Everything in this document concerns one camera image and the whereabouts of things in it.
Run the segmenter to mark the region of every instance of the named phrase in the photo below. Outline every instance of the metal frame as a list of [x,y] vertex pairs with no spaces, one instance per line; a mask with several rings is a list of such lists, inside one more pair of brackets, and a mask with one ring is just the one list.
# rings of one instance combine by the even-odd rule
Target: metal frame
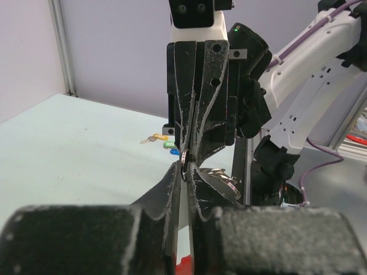
[[75,74],[69,49],[69,42],[67,39],[62,4],[60,0],[49,0],[49,4],[67,93],[70,96],[77,97],[78,94],[75,85]]
[[339,129],[336,131],[333,138],[331,139],[328,145],[330,148],[336,150],[340,147],[346,135],[353,128],[353,124],[361,116],[366,106],[367,106],[367,80],[365,81],[365,84],[361,89],[361,93],[355,100],[352,108],[349,110],[344,121],[339,126]]

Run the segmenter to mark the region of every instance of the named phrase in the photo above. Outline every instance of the screw hole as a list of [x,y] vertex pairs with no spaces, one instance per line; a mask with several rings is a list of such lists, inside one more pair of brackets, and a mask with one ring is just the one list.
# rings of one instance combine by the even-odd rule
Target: screw hole
[[220,85],[220,80],[217,78],[213,78],[210,82],[211,86],[218,87]]
[[213,52],[215,52],[215,53],[219,53],[221,50],[222,50],[221,45],[219,45],[219,44],[215,44],[215,45],[213,46]]
[[179,5],[178,6],[178,12],[181,13],[181,14],[185,14],[187,10],[188,9],[186,8],[185,5]]

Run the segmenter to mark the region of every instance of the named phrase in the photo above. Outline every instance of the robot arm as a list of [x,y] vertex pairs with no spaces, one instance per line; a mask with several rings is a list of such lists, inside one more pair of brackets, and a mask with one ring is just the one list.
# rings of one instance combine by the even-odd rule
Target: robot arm
[[[309,28],[333,11],[320,12]],[[366,22],[366,2],[352,13],[343,11],[259,80],[273,113],[309,78],[288,112],[254,152],[256,161],[251,171],[254,203],[264,203],[264,198],[275,195],[280,185],[293,176],[299,152],[316,123],[338,95],[367,71]]]
[[[278,56],[334,10],[320,12],[308,28],[287,45]],[[347,10],[342,11],[332,22],[327,23],[305,40],[282,64],[267,70],[262,75],[259,82],[267,92],[264,98],[270,113],[274,113],[283,100],[317,69],[358,44],[361,38],[361,18],[354,18],[350,13]]]

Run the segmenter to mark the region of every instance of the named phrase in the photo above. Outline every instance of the key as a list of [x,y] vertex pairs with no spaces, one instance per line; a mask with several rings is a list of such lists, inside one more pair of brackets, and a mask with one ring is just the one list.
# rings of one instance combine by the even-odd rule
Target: key
[[160,133],[155,133],[153,137],[160,140],[168,140],[168,136],[163,136]]
[[150,136],[148,137],[146,140],[143,140],[142,142],[140,142],[140,144],[143,144],[143,143],[147,143],[147,142],[154,142],[156,141],[157,139],[153,136]]

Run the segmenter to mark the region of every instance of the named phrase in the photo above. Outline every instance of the purple cable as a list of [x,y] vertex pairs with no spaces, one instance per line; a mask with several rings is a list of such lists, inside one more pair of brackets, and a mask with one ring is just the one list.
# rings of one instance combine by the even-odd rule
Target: purple cable
[[[334,10],[330,16],[332,19],[334,19],[335,16],[340,14],[342,11],[346,10],[350,6],[353,6],[354,4],[363,2],[365,0],[352,0],[349,3],[345,3],[341,5],[339,8]],[[320,22],[318,22],[315,26],[313,26],[307,33],[305,33],[303,36],[301,36],[296,42],[294,42],[288,49],[286,49],[282,54],[279,55],[280,60],[284,60],[287,56],[289,56],[296,48],[298,48],[302,43],[305,42],[311,35],[313,35],[315,32],[317,32],[319,29],[325,26],[326,23],[328,23],[328,19],[324,18]],[[271,69],[274,66],[278,64],[278,60],[273,60],[267,69]]]
[[313,143],[309,138],[306,139],[307,142],[314,148],[320,150],[321,152],[325,152],[329,155],[332,155],[332,156],[335,156],[337,157],[338,159],[337,160],[334,160],[332,162],[326,162],[326,163],[323,163],[323,164],[320,164],[320,165],[317,165],[315,166],[314,168],[311,168],[309,170],[307,170],[306,172],[304,172],[302,174],[302,176],[300,177],[300,180],[299,180],[299,187],[300,187],[300,191],[302,193],[302,198],[303,198],[303,203],[300,203],[298,206],[307,206],[310,204],[309,200],[307,199],[307,195],[306,195],[306,190],[304,189],[304,179],[305,177],[312,171],[316,170],[316,169],[319,169],[321,167],[324,167],[324,166],[327,166],[327,165],[331,165],[331,164],[336,164],[336,163],[339,163],[339,162],[342,162],[344,160],[344,158],[338,154],[337,152],[332,152],[332,151],[329,151],[327,149],[324,149],[322,148],[321,146],[319,145],[316,145],[315,143]]

